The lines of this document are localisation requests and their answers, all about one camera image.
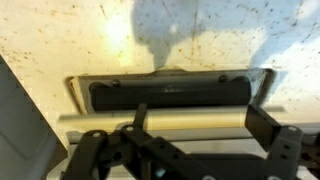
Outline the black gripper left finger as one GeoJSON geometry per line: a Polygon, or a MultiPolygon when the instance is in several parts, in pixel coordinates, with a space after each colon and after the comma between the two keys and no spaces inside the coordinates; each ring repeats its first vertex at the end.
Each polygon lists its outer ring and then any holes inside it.
{"type": "Polygon", "coordinates": [[[142,128],[144,125],[146,113],[147,113],[147,105],[139,104],[135,113],[133,124],[139,128],[142,128]]]}

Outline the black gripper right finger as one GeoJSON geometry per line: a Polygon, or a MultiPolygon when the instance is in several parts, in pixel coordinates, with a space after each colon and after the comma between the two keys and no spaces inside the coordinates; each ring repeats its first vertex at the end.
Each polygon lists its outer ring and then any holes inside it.
{"type": "Polygon", "coordinates": [[[275,119],[254,104],[247,107],[245,127],[265,151],[271,149],[281,129],[281,125],[275,119]]]}

